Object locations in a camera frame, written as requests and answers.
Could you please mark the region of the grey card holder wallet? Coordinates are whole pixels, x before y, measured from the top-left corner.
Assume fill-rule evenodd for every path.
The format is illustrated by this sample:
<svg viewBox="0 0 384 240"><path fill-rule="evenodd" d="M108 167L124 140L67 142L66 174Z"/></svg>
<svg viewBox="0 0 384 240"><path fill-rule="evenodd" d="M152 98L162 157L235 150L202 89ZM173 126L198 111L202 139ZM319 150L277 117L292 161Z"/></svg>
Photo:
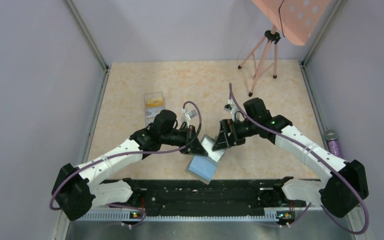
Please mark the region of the grey card holder wallet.
<svg viewBox="0 0 384 240"><path fill-rule="evenodd" d="M195 177L206 185L212 181L218 164L224 156L226 149L213 151L216 140L209 135L205 134L200 143L207 151L208 156L193 155L185 172Z"/></svg>

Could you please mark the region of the clear plastic card box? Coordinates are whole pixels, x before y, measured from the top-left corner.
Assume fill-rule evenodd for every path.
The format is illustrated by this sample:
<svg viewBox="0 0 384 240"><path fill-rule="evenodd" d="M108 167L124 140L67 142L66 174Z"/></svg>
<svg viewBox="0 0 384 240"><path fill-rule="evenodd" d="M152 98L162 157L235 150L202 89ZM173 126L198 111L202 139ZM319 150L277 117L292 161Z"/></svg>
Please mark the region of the clear plastic card box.
<svg viewBox="0 0 384 240"><path fill-rule="evenodd" d="M164 95L162 91L151 92L144 94L143 99L145 126L148 126L165 109Z"/></svg>

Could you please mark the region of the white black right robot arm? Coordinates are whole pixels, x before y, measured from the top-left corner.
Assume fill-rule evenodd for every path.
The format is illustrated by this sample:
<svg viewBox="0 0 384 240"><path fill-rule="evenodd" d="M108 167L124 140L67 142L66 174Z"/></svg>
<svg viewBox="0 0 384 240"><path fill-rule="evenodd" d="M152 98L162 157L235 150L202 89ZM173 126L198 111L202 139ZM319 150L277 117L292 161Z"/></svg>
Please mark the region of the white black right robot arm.
<svg viewBox="0 0 384 240"><path fill-rule="evenodd" d="M305 201L321 205L338 218L361 206L365 217L369 216L364 203L369 191L362 163L358 160L348 162L325 150L303 135L284 116L272 116L260 98L244 102L243 107L240 112L244 120L232 118L220 121L213 151L243 145L247 137L258 135L290 152L319 178L303 180L288 176L278 180L273 186L273 200L277 205Z"/></svg>

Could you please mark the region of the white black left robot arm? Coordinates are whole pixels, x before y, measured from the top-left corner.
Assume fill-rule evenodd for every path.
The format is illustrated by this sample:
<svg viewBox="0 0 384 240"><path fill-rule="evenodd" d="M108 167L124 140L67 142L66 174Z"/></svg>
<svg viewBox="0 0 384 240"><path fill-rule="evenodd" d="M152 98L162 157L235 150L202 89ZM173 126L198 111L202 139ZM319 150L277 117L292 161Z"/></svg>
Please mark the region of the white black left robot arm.
<svg viewBox="0 0 384 240"><path fill-rule="evenodd" d="M109 152L89 163L62 166L51 191L50 209L61 210L70 221L75 221L89 210L107 204L125 203L134 207L140 202L141 194L132 180L104 181L132 163L164 154L163 145L175 146L184 155L208 156L196 128L183 125L176 129L176 122L176 114L163 109L147 127L135 131Z"/></svg>

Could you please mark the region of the purple glitter bottle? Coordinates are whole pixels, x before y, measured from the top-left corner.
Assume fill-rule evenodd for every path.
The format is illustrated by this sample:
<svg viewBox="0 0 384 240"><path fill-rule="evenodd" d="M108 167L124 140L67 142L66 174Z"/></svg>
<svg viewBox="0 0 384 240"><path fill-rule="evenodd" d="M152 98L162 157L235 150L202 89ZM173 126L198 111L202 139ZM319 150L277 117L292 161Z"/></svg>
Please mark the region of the purple glitter bottle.
<svg viewBox="0 0 384 240"><path fill-rule="evenodd" d="M329 152L336 157L342 158L342 151L338 142L338 134L334 130L327 130L324 134Z"/></svg>

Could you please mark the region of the pink tripod stand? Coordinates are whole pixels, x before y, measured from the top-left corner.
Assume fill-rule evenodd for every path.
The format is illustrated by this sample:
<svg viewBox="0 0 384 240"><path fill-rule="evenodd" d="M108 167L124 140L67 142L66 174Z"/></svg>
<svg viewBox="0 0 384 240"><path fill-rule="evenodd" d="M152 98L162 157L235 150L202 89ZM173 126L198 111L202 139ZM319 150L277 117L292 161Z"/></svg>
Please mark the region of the pink tripod stand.
<svg viewBox="0 0 384 240"><path fill-rule="evenodd" d="M273 79L276 79L278 77L278 51L279 51L279 46L278 42L282 38L280 36L280 33L277 32L278 28L273 24L271 29L266 30L264 32L264 36L259 40L259 42L253 47L253 49L250 51L250 53L246 56L246 58L237 66L237 69L240 70L243 68L245 63L252 58L253 64L254 64L254 70L255 73L252 77L253 82L252 86L248 92L248 96L252 97L255 91L255 87L257 85L258 79L261 77L262 74L267 72L270 68L273 68ZM261 44L266 41L265 47L263 49L261 58L259 59L259 62L256 62L256 56L255 52L256 50L261 46ZM268 65L266 68L263 68L264 63L267 60L267 56L269 54L269 51L271 47L274 47L274 60L273 62Z"/></svg>

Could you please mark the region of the pink perforated panel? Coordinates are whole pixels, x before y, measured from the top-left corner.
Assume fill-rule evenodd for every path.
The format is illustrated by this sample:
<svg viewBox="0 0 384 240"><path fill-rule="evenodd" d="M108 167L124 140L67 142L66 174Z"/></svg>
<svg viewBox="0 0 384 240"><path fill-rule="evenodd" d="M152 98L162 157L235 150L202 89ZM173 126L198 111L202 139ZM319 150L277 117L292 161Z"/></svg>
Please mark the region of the pink perforated panel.
<svg viewBox="0 0 384 240"><path fill-rule="evenodd" d="M293 45L304 46L329 0L252 0Z"/></svg>

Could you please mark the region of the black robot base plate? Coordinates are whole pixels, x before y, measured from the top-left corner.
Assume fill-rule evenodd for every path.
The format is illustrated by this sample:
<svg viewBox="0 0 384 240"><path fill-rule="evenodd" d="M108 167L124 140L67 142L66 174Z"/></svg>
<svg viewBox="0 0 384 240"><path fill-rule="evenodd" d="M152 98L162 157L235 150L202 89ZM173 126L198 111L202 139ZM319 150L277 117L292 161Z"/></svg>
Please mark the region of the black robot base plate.
<svg viewBox="0 0 384 240"><path fill-rule="evenodd" d="M133 179L133 194L125 205L144 208L151 217L254 217L269 208L305 208L273 190L274 179L199 180Z"/></svg>

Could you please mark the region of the aluminium frame rail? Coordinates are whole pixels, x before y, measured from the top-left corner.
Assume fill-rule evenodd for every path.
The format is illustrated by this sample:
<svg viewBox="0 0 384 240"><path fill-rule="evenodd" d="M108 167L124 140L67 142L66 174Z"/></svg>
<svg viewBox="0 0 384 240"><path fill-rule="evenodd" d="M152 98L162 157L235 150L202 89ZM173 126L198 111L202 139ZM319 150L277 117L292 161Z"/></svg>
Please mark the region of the aluminium frame rail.
<svg viewBox="0 0 384 240"><path fill-rule="evenodd" d="M84 216L77 220L89 221L121 221L124 223L139 223L143 220L149 222L274 222L285 226L295 222L301 217L300 211L308 207L295 209L290 206L270 207L263 216L231 216L231 217L197 217L197 216L152 216L147 217L145 209L140 207L127 206L125 202L109 203L100 207L90 209Z"/></svg>

